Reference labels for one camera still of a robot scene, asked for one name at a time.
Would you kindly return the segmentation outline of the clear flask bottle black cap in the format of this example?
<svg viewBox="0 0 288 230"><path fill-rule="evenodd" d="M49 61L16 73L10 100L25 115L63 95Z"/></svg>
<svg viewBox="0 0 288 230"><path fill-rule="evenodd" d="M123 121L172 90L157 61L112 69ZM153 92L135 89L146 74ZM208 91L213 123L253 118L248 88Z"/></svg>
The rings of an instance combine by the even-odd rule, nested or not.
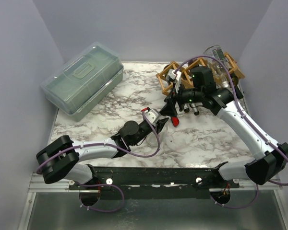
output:
<svg viewBox="0 0 288 230"><path fill-rule="evenodd" d="M165 125L162 129L162 131L158 134L158 138L159 138L159 142L162 143L162 141L164 140L165 136L168 133L168 126ZM150 133L147 138L146 138L146 143L151 146L151 147L157 147L158 146L158 142L157 142L157 138L155 136L154 133Z"/></svg>

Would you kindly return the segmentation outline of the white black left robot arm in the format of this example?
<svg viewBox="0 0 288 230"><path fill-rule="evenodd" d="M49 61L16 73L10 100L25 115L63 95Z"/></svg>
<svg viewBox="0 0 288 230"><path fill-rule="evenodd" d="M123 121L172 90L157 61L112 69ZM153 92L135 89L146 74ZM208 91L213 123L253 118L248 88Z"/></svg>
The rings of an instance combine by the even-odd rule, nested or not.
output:
<svg viewBox="0 0 288 230"><path fill-rule="evenodd" d="M63 135L36 155L36 173L43 176L46 184L69 179L81 183L86 189L92 189L96 186L97 178L93 175L93 168L80 165L81 161L114 159L126 154L139 157L139 154L131 151L131 147L139 145L150 133L158 137L167 121L168 118L156 118L151 123L144 115L140 124L128 121L117 134L100 142L74 142L68 135Z"/></svg>

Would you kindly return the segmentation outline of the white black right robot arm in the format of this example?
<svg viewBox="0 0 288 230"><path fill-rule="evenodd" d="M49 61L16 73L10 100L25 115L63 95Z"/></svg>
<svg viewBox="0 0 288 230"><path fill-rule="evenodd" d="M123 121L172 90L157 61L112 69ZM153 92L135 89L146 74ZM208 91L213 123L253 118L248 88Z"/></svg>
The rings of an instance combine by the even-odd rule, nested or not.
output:
<svg viewBox="0 0 288 230"><path fill-rule="evenodd" d="M250 179L259 185L270 181L286 165L284 158L288 157L288 144L279 144L265 133L234 100L229 89L217 88L210 68L195 67L191 73L193 88L186 89L180 83L181 72L168 71L166 81L171 82L173 88L165 98L166 105L161 109L161 115L176 117L176 105L182 111L186 104L197 103L226 122L242 139L253 160L222 164L211 176L215 187L221 188L232 179Z"/></svg>

